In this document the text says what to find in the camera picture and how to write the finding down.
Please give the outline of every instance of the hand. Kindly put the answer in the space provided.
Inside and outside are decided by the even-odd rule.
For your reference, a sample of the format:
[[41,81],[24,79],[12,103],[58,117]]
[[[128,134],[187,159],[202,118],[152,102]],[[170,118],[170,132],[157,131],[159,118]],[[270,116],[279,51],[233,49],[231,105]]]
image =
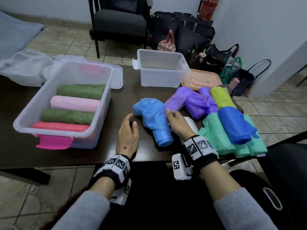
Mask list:
[[132,113],[127,115],[118,132],[116,154],[124,154],[130,159],[138,149],[138,125],[136,121],[132,124],[132,130],[129,124],[129,119],[132,117]]
[[186,142],[191,136],[196,135],[179,111],[171,111],[170,109],[167,109],[166,115],[171,128],[184,142]]

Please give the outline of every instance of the dark blue plastic bag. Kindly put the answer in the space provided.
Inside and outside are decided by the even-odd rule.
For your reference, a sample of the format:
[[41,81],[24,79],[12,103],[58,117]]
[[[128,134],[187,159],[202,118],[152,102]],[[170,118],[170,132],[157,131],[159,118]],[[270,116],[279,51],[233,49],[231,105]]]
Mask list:
[[251,141],[251,136],[258,139],[257,128],[244,119],[244,115],[232,106],[225,106],[218,111],[221,123],[234,144],[245,144]]
[[133,105],[135,115],[143,117],[143,125],[152,129],[154,139],[159,147],[165,147],[174,142],[166,120],[166,107],[155,98],[143,98]]

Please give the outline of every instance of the pink rolled towel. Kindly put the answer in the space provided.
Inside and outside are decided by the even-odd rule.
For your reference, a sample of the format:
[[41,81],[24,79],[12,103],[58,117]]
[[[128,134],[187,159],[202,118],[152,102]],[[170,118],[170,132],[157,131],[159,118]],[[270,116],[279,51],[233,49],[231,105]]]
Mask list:
[[95,113],[99,103],[99,100],[94,99],[53,96],[50,101],[50,107],[51,109],[76,110]]
[[58,131],[86,131],[90,126],[72,123],[36,122],[32,128],[58,130]]

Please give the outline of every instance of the orange plastic lid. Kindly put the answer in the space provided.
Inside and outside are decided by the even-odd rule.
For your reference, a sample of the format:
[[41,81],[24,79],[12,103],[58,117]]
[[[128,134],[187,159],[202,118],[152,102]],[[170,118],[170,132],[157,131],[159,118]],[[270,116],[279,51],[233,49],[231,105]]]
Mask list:
[[201,71],[196,69],[190,69],[191,71],[183,78],[181,85],[187,86],[195,91],[198,91],[201,87],[214,88],[218,85],[222,85],[220,77],[216,73]]

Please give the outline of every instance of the person's left hand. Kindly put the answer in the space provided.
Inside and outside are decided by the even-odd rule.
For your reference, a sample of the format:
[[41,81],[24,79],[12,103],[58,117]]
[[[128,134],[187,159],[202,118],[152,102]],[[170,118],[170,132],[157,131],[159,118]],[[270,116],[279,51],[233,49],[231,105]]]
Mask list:
[[138,149],[138,125],[134,121],[132,124],[132,130],[130,127],[129,119],[132,117],[132,113],[127,115],[118,132],[116,154],[124,154],[130,159]]

